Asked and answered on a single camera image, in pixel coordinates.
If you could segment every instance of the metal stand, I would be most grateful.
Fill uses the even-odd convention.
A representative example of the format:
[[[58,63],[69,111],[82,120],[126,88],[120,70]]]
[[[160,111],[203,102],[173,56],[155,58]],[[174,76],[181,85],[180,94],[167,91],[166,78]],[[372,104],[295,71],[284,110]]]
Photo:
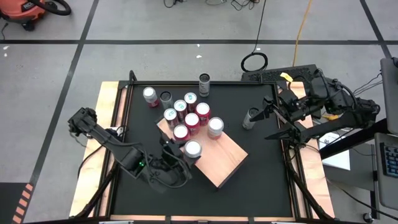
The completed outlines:
[[[386,118],[374,123],[374,125],[372,125],[370,128],[360,130],[357,133],[354,133],[346,138],[340,139],[333,144],[323,147],[319,150],[321,159],[329,158],[331,156],[344,152],[349,148],[371,140],[374,138],[374,134],[376,133],[390,133],[387,128]]]

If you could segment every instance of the soda can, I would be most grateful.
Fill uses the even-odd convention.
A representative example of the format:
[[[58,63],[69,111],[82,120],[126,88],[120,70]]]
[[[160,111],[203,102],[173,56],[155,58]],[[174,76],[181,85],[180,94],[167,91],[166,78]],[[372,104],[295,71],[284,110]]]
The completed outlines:
[[[189,130],[191,136],[199,133],[199,117],[195,113],[189,113],[185,117],[185,125]]]
[[[210,93],[210,76],[203,73],[199,76],[199,95],[206,97]]]
[[[174,106],[172,94],[168,91],[164,91],[160,94],[160,101],[162,102],[163,108],[165,110],[168,108],[173,108]]]
[[[207,103],[199,103],[197,106],[197,115],[200,126],[206,126],[210,119],[210,107]]]
[[[201,145],[196,140],[185,143],[184,154],[189,158],[197,158],[201,155]]]
[[[156,91],[152,87],[147,87],[143,91],[144,99],[150,107],[156,107],[159,105],[159,99],[157,98]]]
[[[211,118],[209,121],[209,127],[207,135],[211,139],[218,139],[221,137],[224,129],[224,122],[221,118]]]
[[[197,107],[197,96],[194,93],[187,93],[184,96],[185,102],[187,102],[188,113],[194,113]]]
[[[169,128],[173,130],[178,125],[177,112],[173,108],[166,109],[163,113],[164,119],[166,119]]]
[[[252,118],[254,115],[258,114],[259,110],[257,108],[250,108],[248,112],[246,113],[246,116],[243,119],[242,126],[246,130],[250,130],[253,128],[254,124],[256,122],[250,122],[250,118]]]
[[[190,139],[189,130],[183,124],[179,124],[174,128],[173,135],[176,141],[188,141]]]
[[[183,100],[177,100],[174,103],[174,109],[177,111],[178,120],[184,122],[185,116],[188,114],[187,103]]]

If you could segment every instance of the black mat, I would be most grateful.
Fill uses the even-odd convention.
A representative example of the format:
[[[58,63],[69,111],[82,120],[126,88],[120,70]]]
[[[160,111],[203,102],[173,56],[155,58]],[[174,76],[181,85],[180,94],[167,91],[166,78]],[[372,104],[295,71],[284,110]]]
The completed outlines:
[[[276,117],[257,123],[246,131],[242,121],[250,107],[261,107],[265,94],[272,96],[271,85],[211,86],[208,98],[201,98],[198,86],[154,86],[182,99],[192,91],[199,102],[207,102],[212,116],[224,121],[224,131],[249,155],[237,172],[216,191],[215,186],[196,168],[193,179],[181,189],[158,194],[147,184],[120,172],[112,214],[117,215],[198,215],[242,217],[291,217],[291,203],[286,170],[279,141],[266,141],[264,136],[277,130]],[[129,115],[126,142],[140,141],[148,152],[160,155],[159,132],[154,120],[163,109],[151,109],[142,97],[145,86],[135,86]]]
[[[26,183],[0,183],[0,223],[12,223]]]

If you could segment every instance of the yellow tag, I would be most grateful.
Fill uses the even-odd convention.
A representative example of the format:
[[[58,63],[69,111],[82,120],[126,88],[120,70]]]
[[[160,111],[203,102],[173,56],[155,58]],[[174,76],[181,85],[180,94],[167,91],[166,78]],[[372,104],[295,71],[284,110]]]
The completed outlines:
[[[292,82],[292,81],[293,81],[293,78],[290,77],[290,75],[287,74],[287,73],[282,72],[282,73],[280,74],[280,76],[281,76],[282,78],[285,78],[288,82]]]

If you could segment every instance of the cable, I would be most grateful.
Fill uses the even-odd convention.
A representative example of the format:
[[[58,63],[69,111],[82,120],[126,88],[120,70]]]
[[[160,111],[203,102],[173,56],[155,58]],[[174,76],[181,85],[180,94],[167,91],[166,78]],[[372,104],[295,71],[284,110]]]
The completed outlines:
[[[311,3],[312,3],[312,0],[309,0],[307,9],[305,10],[305,14],[304,14],[304,17],[303,17],[303,21],[302,21],[302,23],[301,23],[300,29],[298,30],[298,34],[297,34],[297,38],[296,38],[296,44],[295,44],[295,46],[294,46],[294,56],[293,56],[293,65],[292,65],[292,67],[294,67],[294,64],[295,64],[295,62],[296,62],[297,46],[299,45],[299,38],[300,38],[300,35],[301,35],[301,30],[303,29],[304,22],[305,22],[305,20],[307,19],[307,14],[308,14],[308,12],[310,11]]]
[[[356,102],[356,98],[354,93],[344,84],[340,84],[341,87],[343,87],[345,90],[347,90],[347,92],[349,93],[349,95],[352,97],[353,99],[353,110],[355,110],[357,108],[357,102]]]
[[[166,0],[163,0],[163,4],[164,4],[164,6],[166,6],[166,8],[172,8],[176,3],[177,3],[177,1],[173,0],[173,4],[171,6],[167,6],[166,5]]]
[[[259,31],[257,32],[257,39],[256,39],[256,44],[254,45],[254,49],[253,49],[253,51],[252,51],[250,54],[248,54],[246,57],[244,57],[244,58],[242,59],[242,62],[241,62],[241,68],[242,68],[242,70],[245,71],[245,72],[255,72],[255,71],[265,70],[265,69],[267,68],[267,66],[268,66],[268,57],[267,57],[267,55],[264,54],[264,53],[261,53],[261,52],[254,52],[254,51],[256,51],[256,49],[257,49],[257,44],[258,44],[258,42],[259,42],[259,35],[260,35],[260,30],[261,30],[262,18],[264,17],[264,10],[265,10],[265,8],[266,8],[266,2],[267,2],[267,0],[264,0],[264,5],[262,6],[262,12],[261,12],[261,19],[260,19]],[[259,56],[263,57],[263,59],[264,59],[264,64],[263,64],[263,66],[262,66],[261,68],[259,68],[259,69],[257,69],[257,70],[253,70],[253,71],[247,70],[247,69],[244,67],[244,63],[245,63],[245,61],[246,61],[249,57],[252,57],[252,56],[254,56],[254,55],[259,55]]]
[[[90,153],[84,160],[83,162],[81,162],[79,169],[77,171],[77,179],[79,179],[79,175],[80,175],[80,171],[81,168],[83,168],[83,165],[85,164],[85,162],[94,154],[96,154],[103,146],[98,147],[97,149],[95,149],[92,153]]]
[[[359,155],[362,155],[362,156],[375,156],[375,154],[363,154],[363,153],[360,153],[360,152],[358,152],[358,150],[356,150],[354,148],[352,148],[352,150],[356,151],[356,153],[358,153]]]
[[[331,184],[332,186],[336,187],[337,189],[340,189],[341,191],[343,191],[346,195],[348,195],[348,196],[349,196],[350,198],[352,198],[354,201],[356,201],[356,202],[358,202],[358,203],[360,203],[360,204],[362,204],[362,205],[364,205],[364,206],[366,206],[366,207],[368,207],[368,208],[370,208],[370,209],[372,209],[372,210],[374,210],[374,211],[377,211],[378,213],[380,213],[380,214],[382,214],[382,215],[385,215],[385,216],[387,216],[387,217],[389,217],[389,218],[392,218],[393,220],[398,220],[397,217],[392,216],[392,215],[390,215],[390,214],[388,214],[388,213],[382,212],[382,211],[380,211],[380,210],[378,210],[378,209],[376,209],[376,208],[374,208],[374,207],[372,207],[372,206],[370,206],[370,205],[368,205],[368,204],[366,204],[366,203],[364,203],[364,202],[362,202],[362,201],[356,199],[354,196],[352,196],[351,194],[349,194],[346,190],[344,190],[344,189],[342,189],[341,187],[339,187],[339,186],[335,185],[334,183],[332,183],[329,179],[326,178],[326,181],[327,181],[329,184]]]
[[[5,28],[8,26],[8,22],[5,23],[5,25],[2,27],[1,29],[1,35],[2,35],[2,39],[5,40],[6,36],[4,35],[4,30]]]
[[[209,6],[218,6],[218,5],[220,5],[220,4],[226,3],[226,0],[220,0],[220,3],[217,3],[217,4],[210,4],[210,3],[209,3],[210,0],[206,0],[205,2],[206,2],[206,4],[209,5]]]
[[[79,143],[79,145],[81,145],[82,147],[87,147],[86,145],[84,145],[83,143],[81,143],[81,142],[79,141],[79,139],[78,139],[76,136],[74,136],[72,133],[69,133],[69,135],[70,135],[72,138],[74,138],[75,141],[76,141],[77,143]]]
[[[372,78],[370,81],[368,81],[366,84],[362,85],[361,87],[357,88],[356,90],[354,90],[354,94],[359,91],[362,87],[365,87],[367,84],[371,83],[373,80],[377,79],[379,76],[381,75],[381,73],[379,73],[376,77]]]
[[[240,8],[238,9],[236,6],[234,6],[234,4],[232,4],[233,2],[236,2],[236,4],[238,4],[240,6]],[[240,4],[239,2],[237,2],[236,0],[232,0],[231,1],[231,5],[237,10],[240,11],[242,10],[244,7],[246,7],[247,5],[249,5],[249,10],[252,10],[254,8],[254,1],[252,0],[246,0],[244,2],[242,2],[242,4]]]
[[[99,134],[99,135],[105,140],[104,143],[99,142],[102,146],[103,146],[103,144],[105,144],[106,142],[108,142],[108,143],[110,143],[110,144],[112,144],[112,145],[114,145],[114,146],[133,146],[133,145],[136,145],[136,144],[141,144],[141,143],[139,143],[139,142],[132,142],[132,143],[116,143],[116,142],[112,142],[112,141],[109,141],[109,139],[107,139],[105,136],[103,136],[103,135],[102,135],[99,131],[97,131],[96,129],[93,129],[93,131],[96,132],[97,134]],[[161,179],[159,179],[158,177],[156,177],[156,175],[154,175],[154,173],[151,171],[150,166],[149,166],[149,161],[148,161],[148,157],[149,157],[149,156],[148,156],[148,154],[147,154],[147,151],[146,151],[146,150],[141,150],[141,149],[136,148],[136,147],[135,147],[135,149],[137,149],[138,151],[142,152],[142,153],[145,155],[145,156],[144,156],[144,159],[145,159],[145,162],[146,162],[146,164],[147,164],[146,167],[147,167],[147,169],[148,169],[148,172],[149,172],[150,174],[152,174],[152,178],[156,179],[156,180],[159,181],[161,184],[163,184],[163,185],[165,185],[166,187],[169,187],[169,188],[171,188],[171,189],[176,189],[176,188],[179,188],[179,187],[184,186],[184,185],[188,182],[188,177],[186,177],[185,182],[182,183],[182,184],[180,184],[180,185],[178,185],[178,186],[172,186],[172,185],[166,184],[163,180],[161,180]],[[168,153],[167,151],[165,151],[165,150],[164,150],[164,152],[165,152],[166,154],[168,154],[169,156],[173,157],[174,159],[176,159],[176,160],[178,161],[178,163],[179,163],[181,166],[183,166],[184,171],[185,171],[185,172],[188,172],[188,168],[186,167],[186,165],[183,163],[183,161],[182,161],[181,159],[179,159],[179,158],[177,158],[177,157],[175,157],[175,156],[169,154],[169,153]]]
[[[355,95],[359,95],[359,94],[361,94],[361,93],[363,93],[363,92],[365,92],[365,91],[368,91],[368,90],[370,90],[371,88],[373,88],[373,87],[375,87],[375,86],[378,86],[378,85],[380,85],[380,84],[382,84],[382,81],[379,81],[379,82],[377,82],[377,83],[375,83],[375,84],[372,84],[371,86],[369,86],[369,87],[367,87],[367,88],[365,88],[365,89],[363,89],[363,90],[357,92]]]

